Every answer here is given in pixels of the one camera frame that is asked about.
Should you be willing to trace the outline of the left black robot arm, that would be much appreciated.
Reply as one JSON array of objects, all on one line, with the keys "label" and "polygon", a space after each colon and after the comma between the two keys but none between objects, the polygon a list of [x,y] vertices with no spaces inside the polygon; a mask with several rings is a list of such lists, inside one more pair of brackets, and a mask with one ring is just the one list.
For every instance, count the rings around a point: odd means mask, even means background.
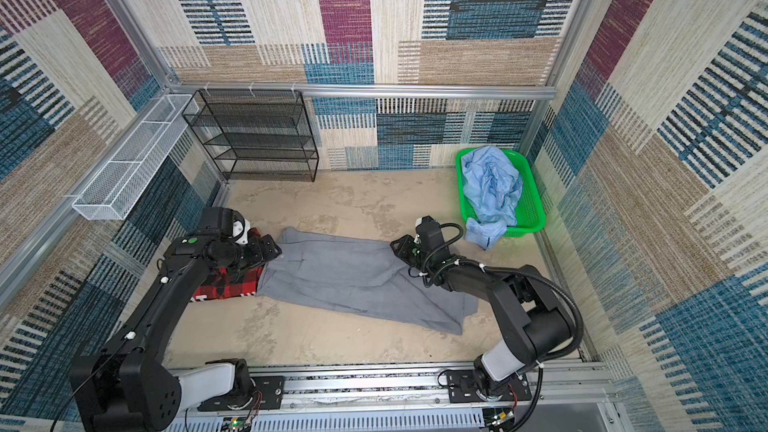
[{"label": "left black robot arm", "polygon": [[224,359],[175,375],[163,358],[194,293],[221,271],[249,272],[281,255],[269,235],[223,207],[203,210],[196,230],[174,239],[158,276],[124,325],[91,355],[73,359],[72,398],[87,431],[162,431],[177,414],[213,401],[254,406],[260,394],[242,359]]}]

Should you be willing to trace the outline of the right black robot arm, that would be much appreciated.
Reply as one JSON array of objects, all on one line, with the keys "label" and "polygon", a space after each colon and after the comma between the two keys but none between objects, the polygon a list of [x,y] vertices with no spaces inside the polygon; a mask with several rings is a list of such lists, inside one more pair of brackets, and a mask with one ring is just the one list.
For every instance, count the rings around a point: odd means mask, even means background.
[{"label": "right black robot arm", "polygon": [[475,394],[496,401],[513,379],[543,363],[564,357],[583,339],[584,322],[575,301],[538,269],[492,267],[450,254],[443,244],[432,250],[405,235],[390,243],[395,257],[419,272],[425,286],[439,286],[490,304],[500,342],[473,366]]}]

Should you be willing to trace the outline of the grey long sleeve shirt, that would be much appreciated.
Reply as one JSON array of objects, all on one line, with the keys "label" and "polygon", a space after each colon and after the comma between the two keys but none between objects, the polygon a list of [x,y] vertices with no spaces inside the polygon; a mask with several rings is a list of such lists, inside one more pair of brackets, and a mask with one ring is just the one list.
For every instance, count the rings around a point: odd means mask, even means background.
[{"label": "grey long sleeve shirt", "polygon": [[295,305],[409,323],[460,335],[478,299],[412,278],[387,242],[284,229],[282,255],[266,265],[257,294]]}]

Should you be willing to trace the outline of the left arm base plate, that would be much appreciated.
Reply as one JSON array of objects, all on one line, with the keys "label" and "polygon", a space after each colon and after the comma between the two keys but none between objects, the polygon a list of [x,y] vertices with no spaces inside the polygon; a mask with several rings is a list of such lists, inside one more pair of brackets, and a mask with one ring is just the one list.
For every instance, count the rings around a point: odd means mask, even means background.
[{"label": "left arm base plate", "polygon": [[245,387],[235,385],[230,392],[204,401],[197,410],[199,412],[277,410],[282,404],[285,381],[285,376],[251,377]]}]

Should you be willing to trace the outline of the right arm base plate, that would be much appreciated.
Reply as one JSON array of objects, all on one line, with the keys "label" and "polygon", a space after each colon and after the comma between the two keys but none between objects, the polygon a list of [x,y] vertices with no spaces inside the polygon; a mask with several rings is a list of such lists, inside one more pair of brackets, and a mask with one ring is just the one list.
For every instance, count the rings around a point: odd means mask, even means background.
[{"label": "right arm base plate", "polygon": [[445,369],[438,373],[437,383],[448,391],[451,403],[520,402],[533,398],[530,382],[517,374],[495,381],[480,369]]}]

